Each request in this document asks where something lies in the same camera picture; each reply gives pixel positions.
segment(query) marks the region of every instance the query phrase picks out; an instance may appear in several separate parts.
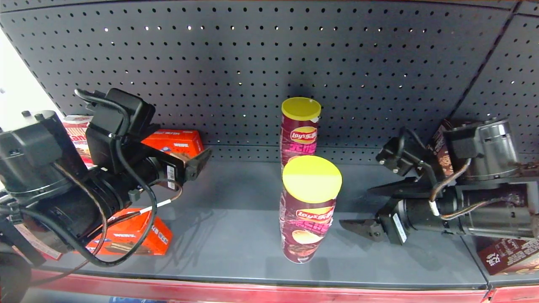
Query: chocolate box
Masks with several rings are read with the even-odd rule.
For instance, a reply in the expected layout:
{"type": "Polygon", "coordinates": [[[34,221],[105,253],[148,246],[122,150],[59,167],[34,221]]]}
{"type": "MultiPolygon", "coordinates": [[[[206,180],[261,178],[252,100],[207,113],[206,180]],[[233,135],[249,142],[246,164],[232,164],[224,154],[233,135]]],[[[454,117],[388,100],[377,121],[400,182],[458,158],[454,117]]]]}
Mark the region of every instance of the chocolate box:
{"type": "Polygon", "coordinates": [[[453,165],[451,164],[451,158],[449,157],[449,153],[447,151],[444,132],[454,127],[473,122],[474,121],[444,119],[438,129],[436,129],[436,132],[432,138],[428,141],[426,148],[432,151],[432,153],[438,158],[438,162],[440,163],[446,176],[453,174],[453,165]]]}
{"type": "Polygon", "coordinates": [[[539,240],[499,239],[478,255],[493,276],[539,271],[539,240]]]}

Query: lay's logo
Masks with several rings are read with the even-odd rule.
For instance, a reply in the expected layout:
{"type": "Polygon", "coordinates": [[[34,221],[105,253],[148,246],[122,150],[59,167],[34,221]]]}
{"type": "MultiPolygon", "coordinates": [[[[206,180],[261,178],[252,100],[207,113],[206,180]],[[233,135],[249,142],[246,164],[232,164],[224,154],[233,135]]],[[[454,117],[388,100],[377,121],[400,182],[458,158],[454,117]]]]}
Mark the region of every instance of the lay's logo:
{"type": "Polygon", "coordinates": [[[316,223],[329,223],[331,217],[333,217],[334,209],[334,206],[313,209],[298,209],[296,211],[296,217],[316,223]]]}
{"type": "Polygon", "coordinates": [[[301,144],[310,144],[316,140],[318,131],[312,126],[298,127],[290,133],[290,139],[301,144]]]}

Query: yellow lid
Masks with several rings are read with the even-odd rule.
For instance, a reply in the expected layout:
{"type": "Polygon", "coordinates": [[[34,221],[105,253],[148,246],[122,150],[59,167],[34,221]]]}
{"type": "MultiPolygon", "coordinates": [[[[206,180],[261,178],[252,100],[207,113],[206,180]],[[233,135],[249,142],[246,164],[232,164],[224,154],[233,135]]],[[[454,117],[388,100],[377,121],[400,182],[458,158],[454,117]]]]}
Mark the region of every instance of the yellow lid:
{"type": "Polygon", "coordinates": [[[281,106],[282,113],[293,120],[309,121],[320,115],[320,103],[305,97],[286,99],[281,106]]]}
{"type": "Polygon", "coordinates": [[[323,203],[337,197],[342,175],[337,166],[317,156],[299,156],[282,171],[285,189],[306,203],[323,203]]]}

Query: lay's chip can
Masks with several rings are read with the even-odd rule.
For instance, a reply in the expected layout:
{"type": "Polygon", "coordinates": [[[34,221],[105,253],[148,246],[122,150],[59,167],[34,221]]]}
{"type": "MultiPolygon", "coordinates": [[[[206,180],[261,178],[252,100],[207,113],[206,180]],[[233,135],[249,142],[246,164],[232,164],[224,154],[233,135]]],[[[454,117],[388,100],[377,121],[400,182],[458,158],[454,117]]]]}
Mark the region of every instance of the lay's chip can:
{"type": "Polygon", "coordinates": [[[285,165],[282,181],[281,248],[288,260],[306,263],[314,257],[331,226],[342,176],[326,159],[298,156],[285,165]]]}
{"type": "Polygon", "coordinates": [[[293,97],[285,100],[281,109],[282,169],[294,157],[314,154],[321,106],[313,99],[293,97]]]}

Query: robotic arm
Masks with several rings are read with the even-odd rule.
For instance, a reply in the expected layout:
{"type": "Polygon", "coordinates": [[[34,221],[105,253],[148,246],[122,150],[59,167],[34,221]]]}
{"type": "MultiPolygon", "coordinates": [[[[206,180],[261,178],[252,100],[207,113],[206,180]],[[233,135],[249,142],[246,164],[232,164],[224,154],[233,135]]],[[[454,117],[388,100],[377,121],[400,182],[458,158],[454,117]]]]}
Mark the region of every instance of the robotic arm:
{"type": "MultiPolygon", "coordinates": [[[[184,164],[142,144],[158,125],[150,123],[155,108],[137,96],[115,88],[107,94],[79,89],[75,93],[94,112],[86,132],[97,165],[93,169],[86,168],[53,111],[23,112],[18,124],[0,128],[0,181],[5,185],[0,191],[0,245],[16,246],[34,266],[45,260],[14,225],[24,224],[59,252],[77,250],[98,266],[120,264],[137,245],[112,262],[85,248],[102,227],[102,215],[108,219],[129,207],[139,198],[140,187],[152,201],[149,231],[157,210],[150,186],[181,190],[186,181],[197,178],[211,155],[205,150],[184,164]]],[[[8,253],[3,250],[0,258],[11,258],[8,253]]]]}
{"type": "Polygon", "coordinates": [[[413,230],[455,235],[535,239],[539,236],[539,169],[518,161],[507,120],[489,120],[445,133],[453,167],[445,178],[438,159],[404,132],[376,156],[394,173],[419,178],[369,189],[389,196],[374,219],[341,220],[343,228],[374,241],[404,244],[413,230]],[[451,182],[456,185],[446,187],[451,182]]]}

